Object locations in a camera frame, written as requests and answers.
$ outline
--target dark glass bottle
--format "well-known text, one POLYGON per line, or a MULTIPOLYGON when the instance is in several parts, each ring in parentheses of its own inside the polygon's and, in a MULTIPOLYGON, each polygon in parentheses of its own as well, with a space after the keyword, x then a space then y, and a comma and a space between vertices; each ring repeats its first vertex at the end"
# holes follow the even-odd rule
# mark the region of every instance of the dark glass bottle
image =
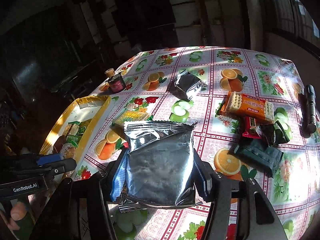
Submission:
POLYGON ((113 68, 108 69, 105 74, 108 78, 107 81, 110 86, 110 90, 113 93, 119 93, 125 89, 125 83, 121 74, 115 74, 113 68))

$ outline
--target window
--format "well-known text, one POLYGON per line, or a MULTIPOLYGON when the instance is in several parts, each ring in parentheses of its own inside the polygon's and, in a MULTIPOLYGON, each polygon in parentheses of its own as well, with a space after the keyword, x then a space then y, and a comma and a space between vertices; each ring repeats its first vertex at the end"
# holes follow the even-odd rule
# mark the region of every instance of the window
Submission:
POLYGON ((319 29, 300 0, 273 0, 277 28, 320 48, 319 29))

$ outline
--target plastic wrapper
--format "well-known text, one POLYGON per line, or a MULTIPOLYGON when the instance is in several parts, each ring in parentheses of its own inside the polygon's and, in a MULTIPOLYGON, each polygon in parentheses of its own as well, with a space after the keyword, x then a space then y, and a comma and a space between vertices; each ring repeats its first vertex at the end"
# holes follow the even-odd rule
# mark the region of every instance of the plastic wrapper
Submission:
POLYGON ((241 137, 234 154, 243 162, 273 177, 279 168, 283 152, 269 147, 262 139, 241 137))
POLYGON ((244 117, 244 132, 242 134, 244 137, 260 139, 260 135, 256 131, 256 120, 253 117, 244 117))
POLYGON ((121 212, 201 204, 192 178, 194 127, 170 121, 124 123, 129 153, 121 212))
POLYGON ((79 124, 79 130, 78 130, 76 135, 81 135, 82 136, 84 134, 85 130, 87 130, 87 127, 90 124, 91 120, 92 120, 92 118, 81 122, 79 124))
POLYGON ((150 117, 150 114, 137 111, 125 110, 119 114, 113 122, 119 126, 124 126, 124 122, 143 121, 150 117))
POLYGON ((229 92, 221 108, 222 113, 250 116, 261 123, 274 123, 273 104, 261 98, 238 92, 229 92))
POLYGON ((191 100, 202 89, 206 88, 207 84, 189 73, 188 70, 184 70, 175 77, 174 86, 183 92, 184 99, 191 100))
POLYGON ((73 158, 76 148, 72 143, 65 143, 60 151, 62 159, 73 158))
POLYGON ((62 135, 64 136, 76 135, 79 130, 79 123, 80 122, 77 122, 77 121, 69 122, 62 135))
POLYGON ((59 153, 66 142, 67 142, 66 136, 61 135, 54 143, 52 153, 59 153))
POLYGON ((290 141, 279 120, 274 124, 260 125, 257 130, 266 139, 269 146, 288 143, 290 141))

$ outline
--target green apple print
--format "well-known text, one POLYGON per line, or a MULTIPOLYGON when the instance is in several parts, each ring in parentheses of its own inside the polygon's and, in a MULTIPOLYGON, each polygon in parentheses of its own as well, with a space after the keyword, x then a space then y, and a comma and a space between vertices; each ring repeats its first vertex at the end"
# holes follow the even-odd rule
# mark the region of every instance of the green apple print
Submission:
POLYGON ((308 223, 308 227, 311 225, 313 220, 315 219, 315 215, 317 214, 317 211, 315 210, 313 214, 310 215, 310 221, 308 223))
POLYGON ((278 107, 275 110, 275 122, 279 121, 282 128, 284 129, 285 133, 287 134, 288 138, 291 140, 292 139, 292 131, 289 126, 289 119, 288 119, 288 114, 286 110, 283 107, 278 107))
POLYGON ((145 222, 148 217, 147 210, 135 210, 131 212, 115 214, 116 221, 113 223, 118 240, 134 240, 137 234, 138 226, 145 222))
POLYGON ((171 107, 170 121, 185 123, 189 117, 188 110, 193 107, 193 101, 185 100, 176 101, 171 107))
POLYGON ((148 60, 146 58, 140 61, 139 64, 137 65, 136 71, 140 71, 147 64, 147 61, 148 60))
POLYGON ((194 51, 190 53, 189 61, 191 62, 199 62, 202 59, 202 51, 194 51))
POLYGON ((283 229, 285 231, 285 234, 286 234, 287 238, 289 239, 290 236, 292 236, 292 233, 293 233, 293 221, 291 219, 287 220, 286 222, 284 222, 282 227, 283 227, 283 229))
POLYGON ((265 67, 269 67, 270 63, 267 61, 267 57, 262 54, 256 54, 256 59, 259 61, 259 63, 265 67))

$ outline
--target table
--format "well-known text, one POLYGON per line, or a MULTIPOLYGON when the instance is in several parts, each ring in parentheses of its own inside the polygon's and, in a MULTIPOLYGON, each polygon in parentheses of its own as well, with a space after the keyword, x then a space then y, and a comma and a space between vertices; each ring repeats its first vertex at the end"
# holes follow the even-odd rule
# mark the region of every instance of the table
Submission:
MULTIPOLYGON (((275 113, 285 116, 292 139, 279 146, 284 152, 280 167, 274 179, 263 172, 258 172, 255 178, 287 229, 289 239, 300 238, 320 207, 320 123, 310 138, 300 135, 302 114, 297 98, 304 86, 294 63, 274 55, 246 49, 198 46, 152 50, 132 57, 116 71, 122 72, 126 89, 113 95, 116 104, 90 146, 76 179, 88 178, 117 159, 119 150, 102 161, 94 149, 110 130, 112 120, 124 109, 148 112, 154 115, 154 120, 169 119, 171 107, 178 100, 172 89, 173 79, 183 69, 208 84, 207 89, 193 99, 186 123, 199 122, 194 130, 194 147, 201 159, 213 167, 217 152, 232 150, 240 138, 239 121, 217 112, 228 90, 267 99, 273 102, 275 113)), ((92 95, 105 94, 103 87, 104 83, 92 95)), ((241 176, 238 173, 230 178, 240 180, 241 176)), ((147 220, 135 226, 136 231, 133 229, 129 238, 199 239, 209 208, 210 203, 203 203, 183 210, 148 210, 147 220)), ((236 223, 236 216, 235 202, 231 204, 229 224, 236 223)), ((82 229, 84 239, 90 237, 85 215, 82 229)))

